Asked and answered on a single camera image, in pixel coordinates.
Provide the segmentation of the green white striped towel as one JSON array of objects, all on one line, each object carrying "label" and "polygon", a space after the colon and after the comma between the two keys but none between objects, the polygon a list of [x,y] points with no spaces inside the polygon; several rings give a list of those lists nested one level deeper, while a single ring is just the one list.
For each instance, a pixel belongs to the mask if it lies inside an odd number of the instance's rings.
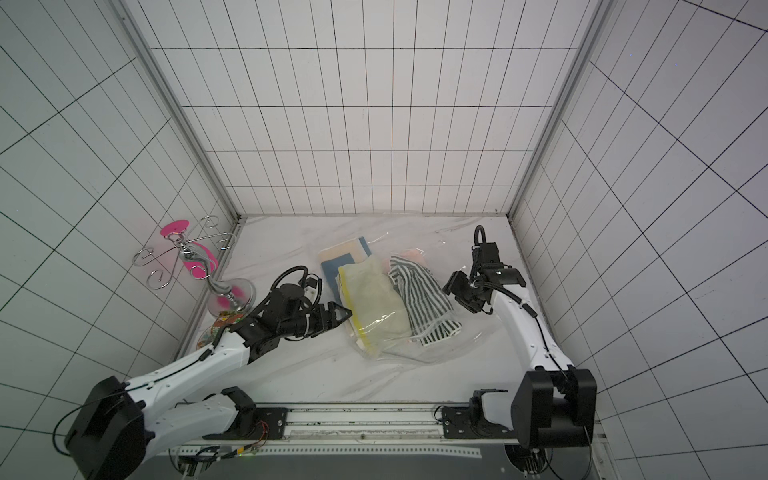
[{"label": "green white striped towel", "polygon": [[402,256],[392,256],[389,265],[388,276],[403,301],[415,340],[429,346],[461,332],[450,299],[426,266]]}]

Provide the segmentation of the blue and beige towel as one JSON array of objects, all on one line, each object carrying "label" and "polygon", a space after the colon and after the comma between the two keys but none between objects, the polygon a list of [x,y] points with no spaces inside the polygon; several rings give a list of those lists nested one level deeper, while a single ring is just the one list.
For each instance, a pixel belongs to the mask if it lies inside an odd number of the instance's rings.
[{"label": "blue and beige towel", "polygon": [[342,303],[338,284],[339,269],[346,265],[361,263],[372,254],[363,236],[352,238],[319,252],[318,261],[325,285],[331,290],[337,304]]}]

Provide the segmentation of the pale yellow towel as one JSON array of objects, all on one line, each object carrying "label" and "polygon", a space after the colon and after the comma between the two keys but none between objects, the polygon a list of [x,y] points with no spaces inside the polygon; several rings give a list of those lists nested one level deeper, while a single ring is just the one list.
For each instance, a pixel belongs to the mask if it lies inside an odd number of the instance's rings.
[{"label": "pale yellow towel", "polygon": [[349,322],[356,344],[368,357],[377,358],[411,337],[403,301],[378,257],[341,267],[338,284],[343,306],[352,311]]}]

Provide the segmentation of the clear plastic vacuum bag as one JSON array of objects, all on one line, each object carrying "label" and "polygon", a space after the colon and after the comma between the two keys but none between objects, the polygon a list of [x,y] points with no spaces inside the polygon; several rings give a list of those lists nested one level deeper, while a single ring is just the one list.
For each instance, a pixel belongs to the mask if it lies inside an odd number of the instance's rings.
[{"label": "clear plastic vacuum bag", "polygon": [[460,358],[501,332],[497,315],[471,313],[442,288],[469,270],[470,244],[453,227],[344,227],[313,248],[346,329],[371,361],[433,365]]}]

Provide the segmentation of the pink towel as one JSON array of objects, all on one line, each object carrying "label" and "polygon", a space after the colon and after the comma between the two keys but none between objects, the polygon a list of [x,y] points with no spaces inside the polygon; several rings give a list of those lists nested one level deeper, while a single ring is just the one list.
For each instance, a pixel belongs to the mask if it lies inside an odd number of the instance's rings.
[{"label": "pink towel", "polygon": [[427,262],[425,260],[424,254],[419,249],[409,249],[409,250],[395,254],[395,257],[405,259],[407,261],[419,264],[423,267],[427,267]]}]

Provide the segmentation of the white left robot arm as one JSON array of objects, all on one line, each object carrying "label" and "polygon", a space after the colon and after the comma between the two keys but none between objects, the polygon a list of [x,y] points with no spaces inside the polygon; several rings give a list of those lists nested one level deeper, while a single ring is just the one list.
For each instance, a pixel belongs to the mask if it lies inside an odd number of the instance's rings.
[{"label": "white left robot arm", "polygon": [[64,451],[86,479],[125,479],[147,459],[207,435],[261,440],[269,424],[255,401],[230,386],[191,397],[274,350],[283,339],[303,340],[331,331],[350,309],[321,303],[306,287],[273,288],[251,313],[222,327],[211,344],[145,375],[97,383],[64,438]]}]

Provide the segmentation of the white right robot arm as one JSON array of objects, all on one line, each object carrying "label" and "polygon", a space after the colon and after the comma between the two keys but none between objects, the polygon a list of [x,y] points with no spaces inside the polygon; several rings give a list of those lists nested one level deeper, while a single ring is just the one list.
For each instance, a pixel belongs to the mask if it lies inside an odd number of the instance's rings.
[{"label": "white right robot arm", "polygon": [[567,357],[531,303],[520,271],[504,263],[497,244],[477,237],[470,271],[454,272],[443,287],[473,314],[494,314],[511,328],[522,377],[513,395],[479,391],[470,421],[480,438],[511,433],[528,449],[586,447],[594,434],[597,382]]}]

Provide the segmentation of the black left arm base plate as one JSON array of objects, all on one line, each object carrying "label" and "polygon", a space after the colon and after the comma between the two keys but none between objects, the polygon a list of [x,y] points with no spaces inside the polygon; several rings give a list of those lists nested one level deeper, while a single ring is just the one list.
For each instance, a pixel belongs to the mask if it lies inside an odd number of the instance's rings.
[{"label": "black left arm base plate", "polygon": [[203,436],[205,440],[280,440],[287,423],[288,409],[259,407],[239,387],[229,387],[221,394],[234,402],[237,415],[226,429]]}]

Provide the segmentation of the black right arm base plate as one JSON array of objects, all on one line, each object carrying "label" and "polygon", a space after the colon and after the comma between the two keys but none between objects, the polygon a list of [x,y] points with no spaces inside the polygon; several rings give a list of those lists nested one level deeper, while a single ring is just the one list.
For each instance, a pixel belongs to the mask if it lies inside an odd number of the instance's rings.
[{"label": "black right arm base plate", "polygon": [[475,390],[466,406],[438,405],[433,411],[434,419],[448,440],[516,440],[511,426],[490,421],[485,416],[482,401],[486,395],[508,394],[504,389]]}]

